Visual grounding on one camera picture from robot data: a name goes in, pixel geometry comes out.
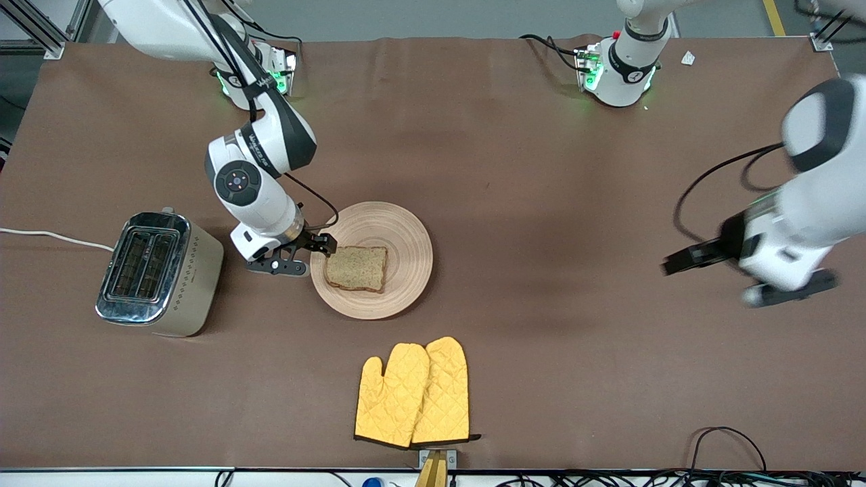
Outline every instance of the oven mitt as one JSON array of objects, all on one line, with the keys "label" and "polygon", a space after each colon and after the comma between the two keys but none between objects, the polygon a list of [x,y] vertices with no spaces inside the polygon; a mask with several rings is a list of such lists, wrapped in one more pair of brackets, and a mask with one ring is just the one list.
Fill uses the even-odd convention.
[{"label": "oven mitt", "polygon": [[388,366],[378,357],[367,359],[361,371],[355,439],[406,449],[421,414],[430,359],[415,343],[398,343]]},{"label": "oven mitt", "polygon": [[469,371],[457,340],[446,336],[427,345],[430,377],[424,391],[421,417],[412,433],[412,449],[465,443],[481,435],[469,434]]}]

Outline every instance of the toast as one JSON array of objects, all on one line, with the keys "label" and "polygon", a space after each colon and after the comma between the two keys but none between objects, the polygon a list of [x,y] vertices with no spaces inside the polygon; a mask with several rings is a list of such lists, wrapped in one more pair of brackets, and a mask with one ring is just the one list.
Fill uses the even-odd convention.
[{"label": "toast", "polygon": [[385,289],[385,247],[337,247],[325,261],[325,281],[346,291],[370,291],[381,294]]}]

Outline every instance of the wooden plate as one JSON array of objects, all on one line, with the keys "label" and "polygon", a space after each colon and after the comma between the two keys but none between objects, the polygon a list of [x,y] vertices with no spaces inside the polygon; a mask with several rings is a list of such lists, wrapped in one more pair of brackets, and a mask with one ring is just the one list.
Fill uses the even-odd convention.
[{"label": "wooden plate", "polygon": [[346,291],[325,281],[325,256],[310,256],[316,291],[331,308],[359,320],[378,320],[403,311],[424,291],[433,270],[433,244],[415,215],[397,205],[366,201],[339,213],[339,222],[325,230],[337,246],[386,247],[385,286],[381,294]]}]

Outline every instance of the stainless steel toaster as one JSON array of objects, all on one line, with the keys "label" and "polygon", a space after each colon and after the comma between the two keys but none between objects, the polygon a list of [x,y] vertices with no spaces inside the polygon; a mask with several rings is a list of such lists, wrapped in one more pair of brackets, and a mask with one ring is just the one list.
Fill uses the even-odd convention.
[{"label": "stainless steel toaster", "polygon": [[106,321],[190,336],[204,325],[223,267],[223,246],[171,208],[130,218],[96,299]]}]

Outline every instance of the table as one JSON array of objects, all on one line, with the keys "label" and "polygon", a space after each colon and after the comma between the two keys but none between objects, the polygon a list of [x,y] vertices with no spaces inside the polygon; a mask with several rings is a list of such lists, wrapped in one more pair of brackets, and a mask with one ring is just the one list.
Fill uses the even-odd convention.
[{"label": "table", "polygon": [[[744,308],[750,282],[727,266],[659,269],[688,244],[670,223],[680,192],[778,141],[785,110],[836,75],[830,56],[804,38],[676,39],[646,96],[614,109],[543,49],[305,46],[294,106],[320,148],[296,175],[338,207],[414,211],[433,240],[417,304],[362,322],[309,280],[243,270],[203,157],[246,114],[206,64],[68,45],[42,68],[0,175],[3,226],[108,244],[131,215],[170,205],[217,236],[226,261],[204,332],[166,339],[97,318],[107,252],[0,237],[0,465],[412,465],[410,452],[352,441],[360,368],[397,342],[452,335],[484,435],[460,447],[464,467],[682,466],[696,430],[725,424],[771,469],[861,469],[866,239],[826,259],[840,288],[774,308]],[[781,156],[754,177],[784,180]],[[745,207],[737,178],[702,184],[686,223],[710,236]],[[328,216],[282,183],[310,221]],[[720,435],[699,466],[756,465]]]}]

